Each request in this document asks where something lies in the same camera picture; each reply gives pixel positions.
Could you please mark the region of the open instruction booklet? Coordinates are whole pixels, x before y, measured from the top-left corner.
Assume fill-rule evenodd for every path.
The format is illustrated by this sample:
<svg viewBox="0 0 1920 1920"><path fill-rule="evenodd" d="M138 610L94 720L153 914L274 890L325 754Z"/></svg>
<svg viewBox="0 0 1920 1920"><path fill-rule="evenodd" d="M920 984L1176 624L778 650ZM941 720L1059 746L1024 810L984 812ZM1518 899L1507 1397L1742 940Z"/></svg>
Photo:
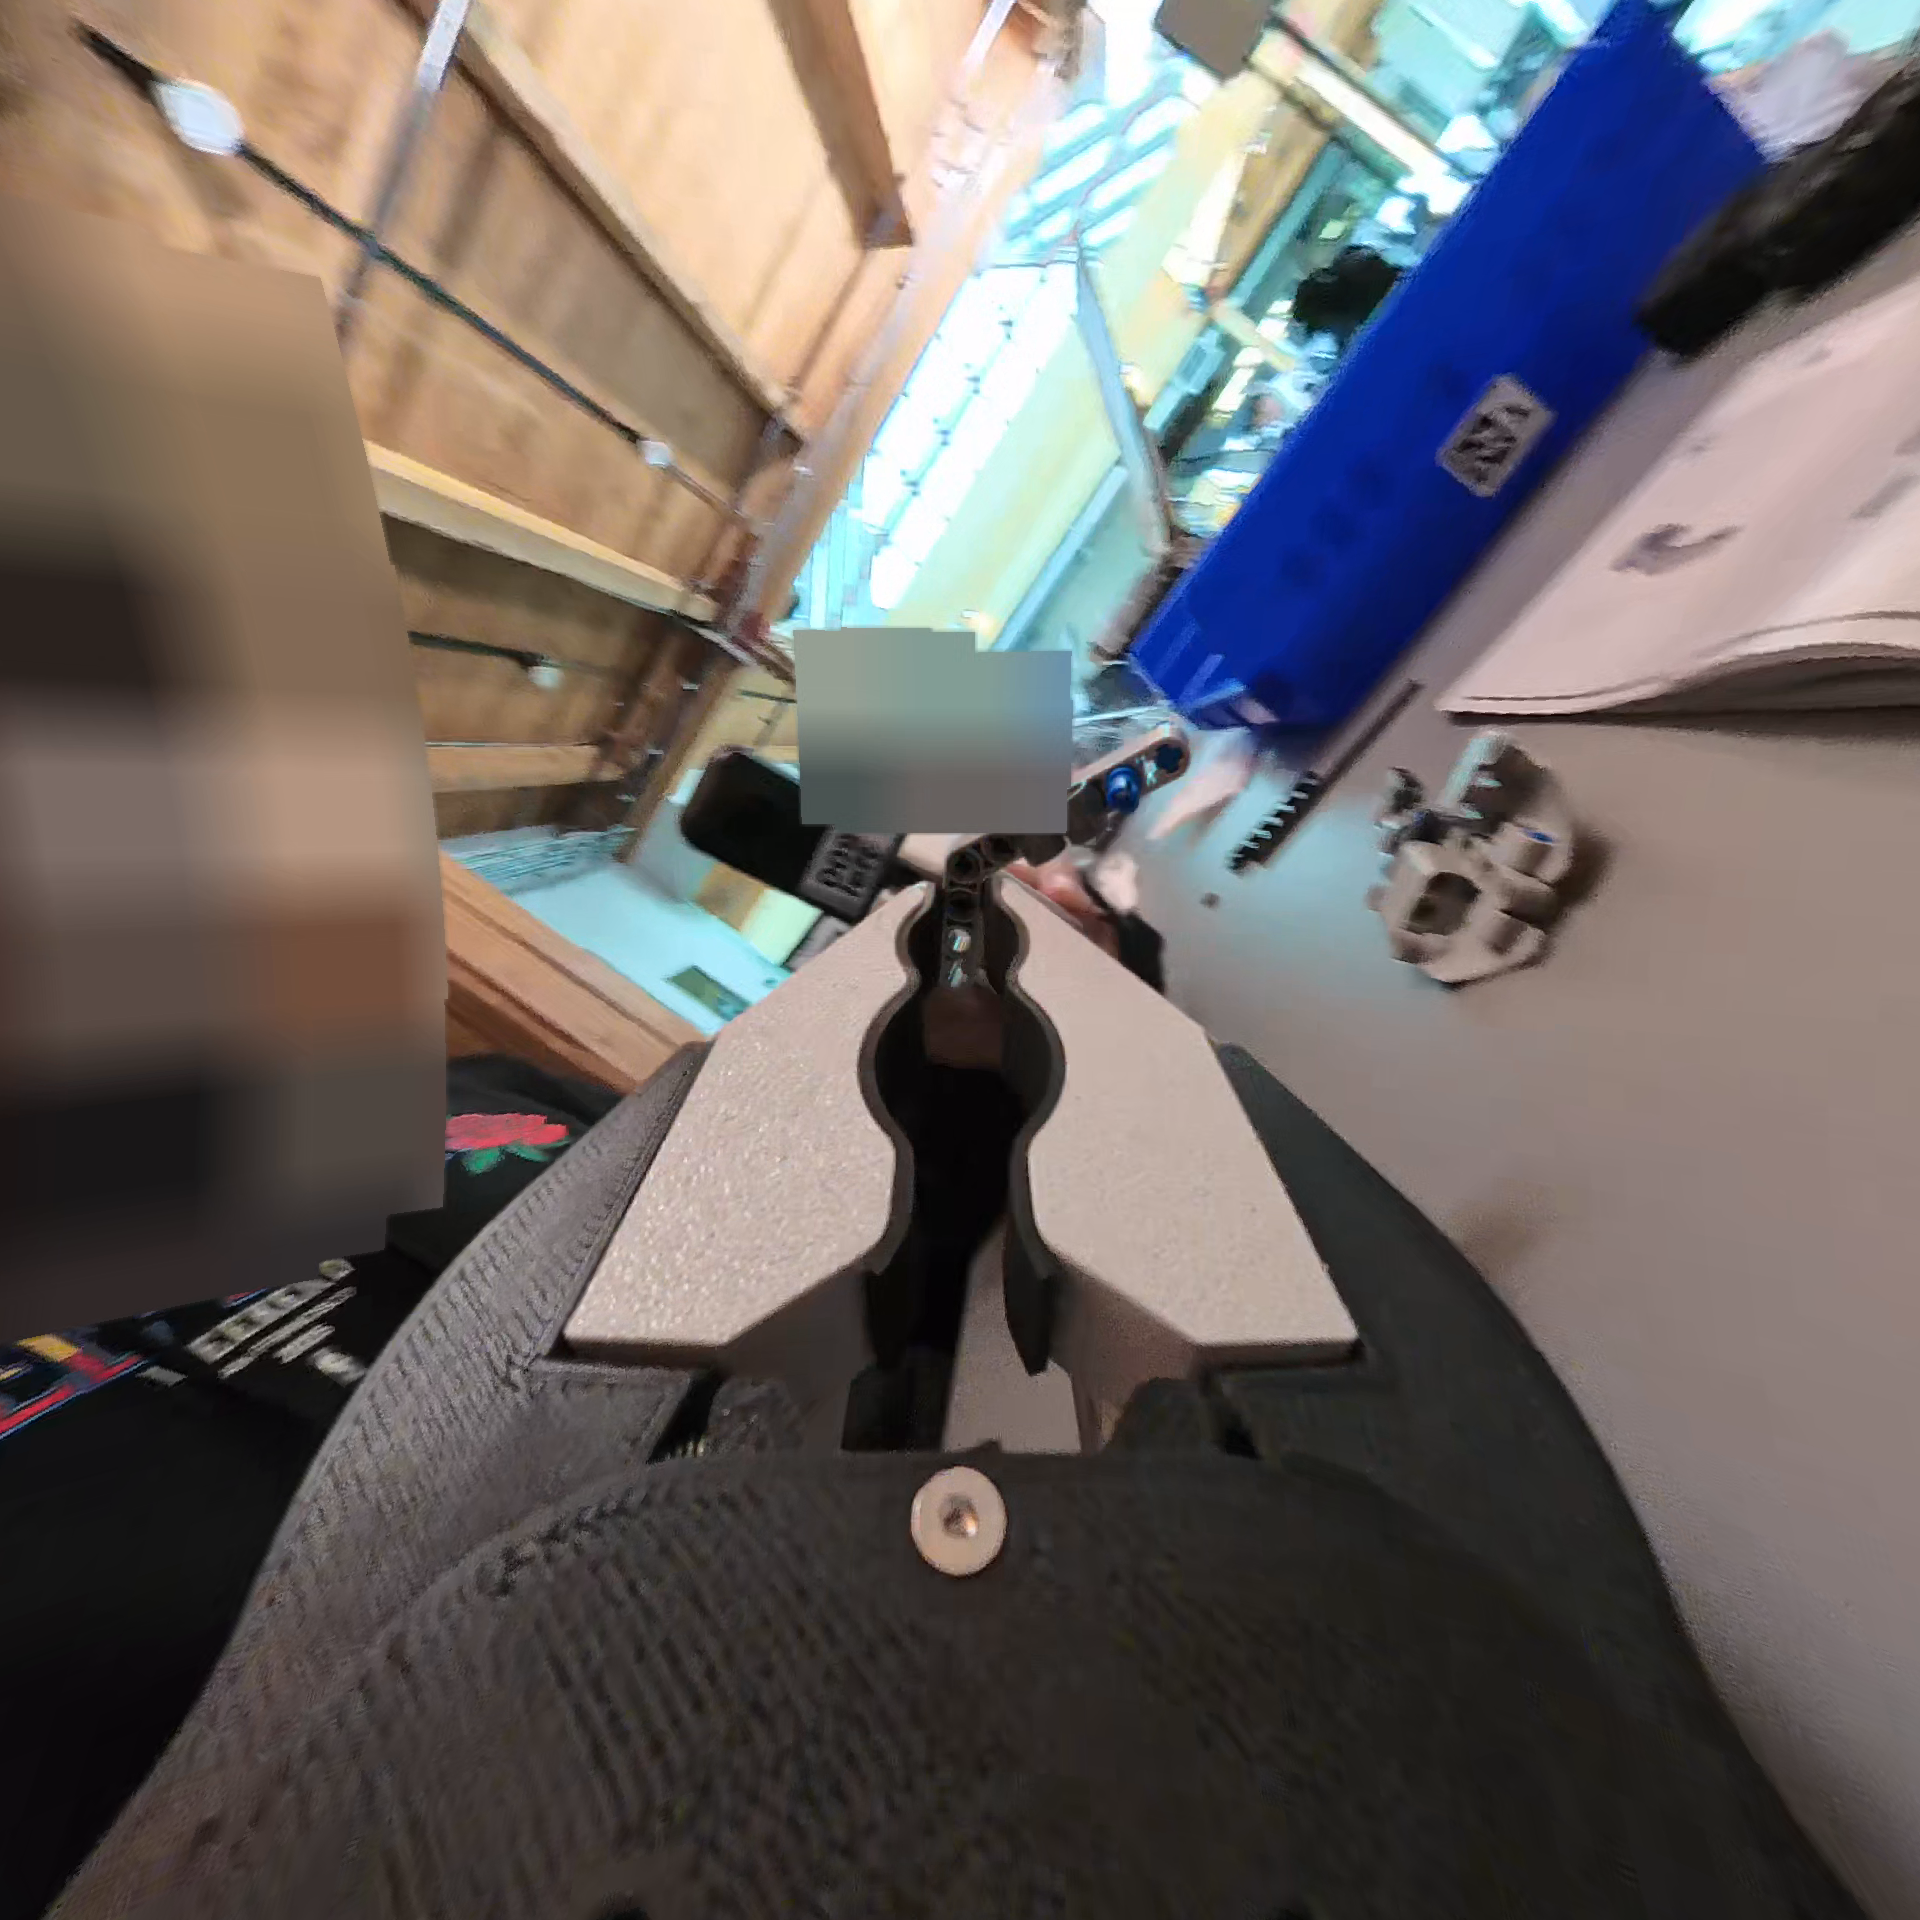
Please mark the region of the open instruction booklet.
<svg viewBox="0 0 1920 1920"><path fill-rule="evenodd" d="M1917 286L1751 363L1439 699L1510 720L1914 707Z"/></svg>

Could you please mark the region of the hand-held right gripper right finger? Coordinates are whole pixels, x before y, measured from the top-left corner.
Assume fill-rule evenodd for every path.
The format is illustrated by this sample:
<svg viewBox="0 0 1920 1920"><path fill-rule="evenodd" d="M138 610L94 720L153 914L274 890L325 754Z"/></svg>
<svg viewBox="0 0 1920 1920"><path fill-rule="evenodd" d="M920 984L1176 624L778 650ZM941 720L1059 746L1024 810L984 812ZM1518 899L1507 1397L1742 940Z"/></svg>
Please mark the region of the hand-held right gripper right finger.
<svg viewBox="0 0 1920 1920"><path fill-rule="evenodd" d="M1023 1366L1065 1381L1097 1452L1143 1386L1360 1354L1344 1306L1209 1032L1017 880L1005 1062L1024 1107L1001 1231Z"/></svg>

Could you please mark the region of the black holed brick beam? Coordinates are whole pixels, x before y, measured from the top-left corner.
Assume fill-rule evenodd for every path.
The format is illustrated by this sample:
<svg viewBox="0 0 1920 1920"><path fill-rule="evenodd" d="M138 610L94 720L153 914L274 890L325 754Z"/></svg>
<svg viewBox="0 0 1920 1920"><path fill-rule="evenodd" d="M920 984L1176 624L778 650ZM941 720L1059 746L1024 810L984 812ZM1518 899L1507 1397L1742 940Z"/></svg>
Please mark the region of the black holed brick beam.
<svg viewBox="0 0 1920 1920"><path fill-rule="evenodd" d="M1328 780L1314 771L1297 775L1283 800L1231 853L1227 870L1242 876L1267 866L1312 814L1327 786Z"/></svg>

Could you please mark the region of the long black axle rod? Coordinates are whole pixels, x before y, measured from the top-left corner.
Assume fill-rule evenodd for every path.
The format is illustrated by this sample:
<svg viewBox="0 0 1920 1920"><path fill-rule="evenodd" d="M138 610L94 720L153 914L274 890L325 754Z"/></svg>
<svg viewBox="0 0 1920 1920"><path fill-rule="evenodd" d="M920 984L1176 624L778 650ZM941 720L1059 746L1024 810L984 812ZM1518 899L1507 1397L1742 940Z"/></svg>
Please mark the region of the long black axle rod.
<svg viewBox="0 0 1920 1920"><path fill-rule="evenodd" d="M1394 720L1414 699L1417 699L1423 690L1424 683L1419 678L1405 678L1399 686L1392 686L1375 698L1368 711L1355 718L1333 746L1323 748L1320 758L1305 771L1323 775L1328 780L1328 791L1355 765L1362 754L1373 749L1375 741L1394 725Z"/></svg>

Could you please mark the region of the grey bent brick beam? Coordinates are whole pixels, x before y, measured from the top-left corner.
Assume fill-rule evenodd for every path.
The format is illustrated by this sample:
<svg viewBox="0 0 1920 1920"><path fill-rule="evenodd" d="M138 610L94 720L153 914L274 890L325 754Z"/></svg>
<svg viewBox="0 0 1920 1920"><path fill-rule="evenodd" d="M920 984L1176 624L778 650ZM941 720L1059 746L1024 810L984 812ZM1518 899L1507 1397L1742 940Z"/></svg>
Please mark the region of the grey bent brick beam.
<svg viewBox="0 0 1920 1920"><path fill-rule="evenodd" d="M1189 734L1176 722L1137 731L1071 771L1064 832L984 832L961 839L941 870L943 934L933 983L941 991L985 989L987 902L997 872L1027 859L1035 869L1069 858L1090 880L1142 804L1191 765Z"/></svg>

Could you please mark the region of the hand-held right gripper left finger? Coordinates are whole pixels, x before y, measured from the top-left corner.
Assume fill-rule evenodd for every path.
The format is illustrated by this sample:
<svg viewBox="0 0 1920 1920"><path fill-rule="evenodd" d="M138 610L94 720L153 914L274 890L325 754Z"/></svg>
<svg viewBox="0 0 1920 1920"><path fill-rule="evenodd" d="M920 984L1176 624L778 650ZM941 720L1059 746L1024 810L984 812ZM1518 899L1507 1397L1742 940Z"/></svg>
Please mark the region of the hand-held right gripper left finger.
<svg viewBox="0 0 1920 1920"><path fill-rule="evenodd" d="M878 1043L922 973L903 890L728 1024L609 1239L565 1342L592 1359L861 1373L869 1278L905 1234L910 1150Z"/></svg>

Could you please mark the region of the grey brick assembly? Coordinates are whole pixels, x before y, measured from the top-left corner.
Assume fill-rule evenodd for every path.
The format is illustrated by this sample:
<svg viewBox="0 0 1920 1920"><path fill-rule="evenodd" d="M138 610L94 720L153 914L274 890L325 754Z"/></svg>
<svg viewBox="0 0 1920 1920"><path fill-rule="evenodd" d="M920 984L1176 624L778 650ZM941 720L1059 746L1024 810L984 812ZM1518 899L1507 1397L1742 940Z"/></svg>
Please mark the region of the grey brick assembly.
<svg viewBox="0 0 1920 1920"><path fill-rule="evenodd" d="M1439 788L1394 771L1368 896L1392 956L1447 989L1538 965L1577 866L1559 776L1511 734L1472 736Z"/></svg>

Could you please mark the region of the grey desk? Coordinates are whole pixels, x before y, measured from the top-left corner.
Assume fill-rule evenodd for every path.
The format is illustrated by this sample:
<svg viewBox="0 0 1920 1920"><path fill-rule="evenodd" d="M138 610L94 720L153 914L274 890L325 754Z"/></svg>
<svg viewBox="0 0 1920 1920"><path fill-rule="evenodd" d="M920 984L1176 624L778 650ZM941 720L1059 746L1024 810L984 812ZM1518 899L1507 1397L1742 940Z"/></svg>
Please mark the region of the grey desk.
<svg viewBox="0 0 1920 1920"><path fill-rule="evenodd" d="M1917 1915L1917 712L1530 725L1595 846L1549 957L1445 991L1362 891L1434 709L1745 365L1917 282L1917 230L1651 363L1399 663L1424 693L1274 862L1127 836L1173 999L1430 1213L1552 1359L1720 1696L1872 1915ZM1219 891L1219 909L1201 907Z"/></svg>

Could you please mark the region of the blue plastic bin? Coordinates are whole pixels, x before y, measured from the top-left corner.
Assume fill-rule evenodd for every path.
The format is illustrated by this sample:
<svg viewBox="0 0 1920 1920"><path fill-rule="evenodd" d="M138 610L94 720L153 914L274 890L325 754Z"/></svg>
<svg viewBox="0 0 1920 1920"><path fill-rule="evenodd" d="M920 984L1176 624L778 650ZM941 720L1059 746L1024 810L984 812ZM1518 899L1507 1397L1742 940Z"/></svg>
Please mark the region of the blue plastic bin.
<svg viewBox="0 0 1920 1920"><path fill-rule="evenodd" d="M1205 728L1353 718L1635 373L1669 255L1761 168L1667 15L1614 4L1133 666Z"/></svg>

